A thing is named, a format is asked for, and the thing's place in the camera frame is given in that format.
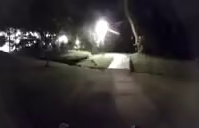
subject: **night sky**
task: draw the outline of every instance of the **night sky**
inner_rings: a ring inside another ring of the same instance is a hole
[[[0,24],[26,27],[47,25],[54,18],[72,18],[80,23],[99,16],[120,21],[124,18],[122,0],[19,0],[1,13]]]

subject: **driveway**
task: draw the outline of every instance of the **driveway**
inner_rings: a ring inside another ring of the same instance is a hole
[[[113,57],[108,69],[130,69],[130,58],[126,54],[108,53],[106,55]]]

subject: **tree trunk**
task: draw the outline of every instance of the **tree trunk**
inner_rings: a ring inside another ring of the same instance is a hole
[[[135,38],[135,44],[134,46],[136,46],[136,50],[138,52],[142,52],[142,45],[140,44],[140,41],[138,39],[138,34],[137,34],[137,31],[136,31],[136,25],[134,24],[133,22],[133,18],[131,17],[131,14],[130,14],[130,11],[129,11],[129,0],[124,0],[124,12],[125,12],[125,16],[131,26],[131,29],[132,29],[132,33],[133,33],[133,36]]]

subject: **lawn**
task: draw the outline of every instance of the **lawn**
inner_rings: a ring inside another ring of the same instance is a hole
[[[69,65],[75,65],[90,56],[91,53],[87,51],[69,50],[67,53],[52,56],[52,60]]]
[[[106,69],[112,62],[113,57],[105,54],[92,55],[88,59],[79,62],[77,65],[81,67],[89,67],[96,69]]]
[[[164,59],[138,53],[130,55],[130,58],[136,73],[193,79],[199,77],[199,63],[195,61]]]

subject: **street light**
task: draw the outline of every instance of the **street light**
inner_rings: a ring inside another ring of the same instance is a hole
[[[109,23],[106,20],[98,20],[95,26],[95,41],[98,47],[104,44],[104,40],[108,32],[113,33],[115,35],[120,35],[119,32],[116,32],[109,28]]]
[[[96,33],[96,43],[99,46],[101,43],[104,43],[105,36],[108,32],[108,22],[104,19],[100,19],[95,26]]]
[[[67,44],[68,43],[68,37],[66,35],[62,35],[58,38],[58,42],[59,43],[64,43],[64,44]]]

